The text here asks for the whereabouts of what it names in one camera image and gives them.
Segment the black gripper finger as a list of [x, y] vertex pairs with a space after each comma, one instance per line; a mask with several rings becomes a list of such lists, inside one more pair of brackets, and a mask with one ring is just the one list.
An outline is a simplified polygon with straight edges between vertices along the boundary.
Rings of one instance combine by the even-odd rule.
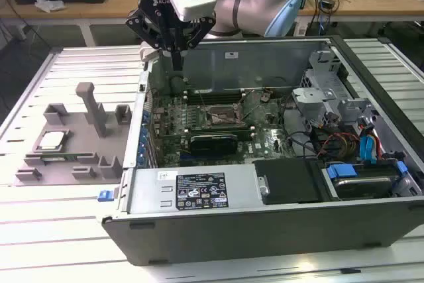
[[180, 23], [177, 27], [177, 71], [184, 63], [182, 52], [195, 48], [215, 26], [215, 17], [202, 17], [194, 21]]
[[178, 51], [165, 14], [155, 9], [152, 17], [147, 17], [140, 9], [135, 9], [125, 24], [153, 49], [167, 53], [174, 71], [178, 70]]

